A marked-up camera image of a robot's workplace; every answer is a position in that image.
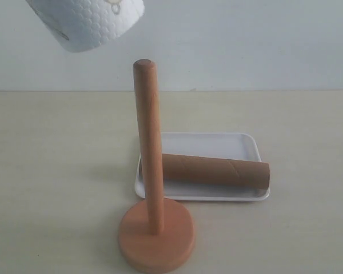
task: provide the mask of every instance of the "white paper towel roll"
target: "white paper towel roll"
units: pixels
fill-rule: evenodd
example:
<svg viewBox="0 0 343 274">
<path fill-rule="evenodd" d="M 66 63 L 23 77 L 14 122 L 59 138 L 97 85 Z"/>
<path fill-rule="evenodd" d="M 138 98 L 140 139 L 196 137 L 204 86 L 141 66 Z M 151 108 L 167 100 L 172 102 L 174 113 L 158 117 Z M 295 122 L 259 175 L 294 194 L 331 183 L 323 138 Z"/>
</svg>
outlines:
<svg viewBox="0 0 343 274">
<path fill-rule="evenodd" d="M 58 42 L 77 53 L 118 38 L 142 16 L 142 0 L 26 0 Z"/>
</svg>

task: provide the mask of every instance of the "round wooden base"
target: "round wooden base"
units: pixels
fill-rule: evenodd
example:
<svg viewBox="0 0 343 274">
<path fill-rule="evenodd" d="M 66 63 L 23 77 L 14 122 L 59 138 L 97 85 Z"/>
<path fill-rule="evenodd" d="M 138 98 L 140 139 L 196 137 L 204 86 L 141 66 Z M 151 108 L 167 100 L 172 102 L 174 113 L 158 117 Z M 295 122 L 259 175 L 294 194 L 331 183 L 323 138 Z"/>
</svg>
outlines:
<svg viewBox="0 0 343 274">
<path fill-rule="evenodd" d="M 149 232 L 146 201 L 124 215 L 118 232 L 122 254 L 136 270 L 162 274 L 180 267 L 194 248 L 195 231 L 189 211 L 180 203 L 164 199 L 165 224 L 160 235 Z"/>
</svg>

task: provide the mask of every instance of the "embossed paper towel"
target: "embossed paper towel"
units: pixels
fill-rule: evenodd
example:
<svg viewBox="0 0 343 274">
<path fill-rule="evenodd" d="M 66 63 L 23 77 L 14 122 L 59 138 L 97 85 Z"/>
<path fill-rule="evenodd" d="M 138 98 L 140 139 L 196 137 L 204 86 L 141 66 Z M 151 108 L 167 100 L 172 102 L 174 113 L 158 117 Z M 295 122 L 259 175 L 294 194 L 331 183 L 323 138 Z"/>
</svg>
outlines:
<svg viewBox="0 0 343 274">
<path fill-rule="evenodd" d="M 118 38 L 142 16 L 142 0 L 26 0 L 68 51 L 81 52 Z"/>
</svg>

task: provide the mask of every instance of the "wooden dowel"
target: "wooden dowel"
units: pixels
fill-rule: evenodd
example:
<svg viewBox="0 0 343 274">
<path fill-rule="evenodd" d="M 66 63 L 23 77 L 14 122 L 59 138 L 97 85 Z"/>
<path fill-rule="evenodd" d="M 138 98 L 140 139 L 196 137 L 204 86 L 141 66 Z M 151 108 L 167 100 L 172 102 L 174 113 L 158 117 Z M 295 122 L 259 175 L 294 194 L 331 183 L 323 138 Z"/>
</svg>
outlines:
<svg viewBox="0 0 343 274">
<path fill-rule="evenodd" d="M 156 64 L 141 59 L 133 64 L 141 163 L 150 233 L 164 229 L 162 149 Z"/>
</svg>

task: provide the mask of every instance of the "tray rim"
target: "tray rim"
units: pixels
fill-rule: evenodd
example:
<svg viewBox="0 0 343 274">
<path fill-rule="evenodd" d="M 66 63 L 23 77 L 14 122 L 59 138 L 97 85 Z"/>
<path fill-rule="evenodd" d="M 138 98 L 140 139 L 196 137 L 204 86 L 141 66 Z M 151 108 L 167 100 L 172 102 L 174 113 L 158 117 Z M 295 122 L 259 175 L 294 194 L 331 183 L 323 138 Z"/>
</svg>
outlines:
<svg viewBox="0 0 343 274">
<path fill-rule="evenodd" d="M 262 162 L 262 159 L 259 154 L 258 145 L 255 139 L 247 133 L 244 132 L 199 132 L 199 131 L 188 131 L 188 132 L 182 132 L 182 131 L 162 131 L 161 132 L 161 138 L 163 135 L 244 135 L 248 137 L 254 146 L 254 151 L 257 155 L 258 161 Z M 145 189 L 142 187 L 139 187 L 139 166 L 141 162 L 141 154 L 138 157 L 138 164 L 137 164 L 137 171 L 136 171 L 136 178 L 135 178 L 135 185 L 134 190 L 140 198 L 145 198 Z M 247 197 L 214 197 L 214 196 L 166 196 L 165 198 L 173 199 L 173 200 L 179 200 L 179 201 L 205 201 L 205 202 L 258 202 L 263 201 L 268 198 L 270 195 L 270 186 L 266 190 L 266 192 L 257 198 L 247 198 Z"/>
</svg>

